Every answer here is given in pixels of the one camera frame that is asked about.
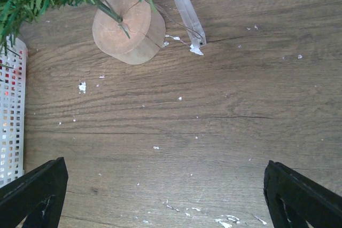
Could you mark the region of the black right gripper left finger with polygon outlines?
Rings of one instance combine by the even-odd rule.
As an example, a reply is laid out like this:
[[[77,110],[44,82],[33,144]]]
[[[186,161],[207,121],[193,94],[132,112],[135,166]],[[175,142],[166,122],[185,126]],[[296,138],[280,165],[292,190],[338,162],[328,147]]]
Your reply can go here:
[[[68,172],[63,157],[50,160],[1,188],[1,227],[58,227]]]

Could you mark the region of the white perforated plastic basket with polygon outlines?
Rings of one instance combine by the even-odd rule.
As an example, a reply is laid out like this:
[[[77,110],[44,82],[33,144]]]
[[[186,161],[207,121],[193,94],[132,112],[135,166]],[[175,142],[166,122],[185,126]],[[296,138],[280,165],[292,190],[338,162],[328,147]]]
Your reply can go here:
[[[24,174],[24,120],[28,50],[19,38],[1,52],[1,187]]]

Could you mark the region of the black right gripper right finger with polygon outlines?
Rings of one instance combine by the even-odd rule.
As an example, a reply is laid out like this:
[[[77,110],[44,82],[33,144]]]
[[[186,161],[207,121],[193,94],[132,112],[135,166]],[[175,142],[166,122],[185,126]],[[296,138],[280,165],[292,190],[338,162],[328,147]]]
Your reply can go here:
[[[341,227],[341,196],[269,161],[263,193],[274,227]]]

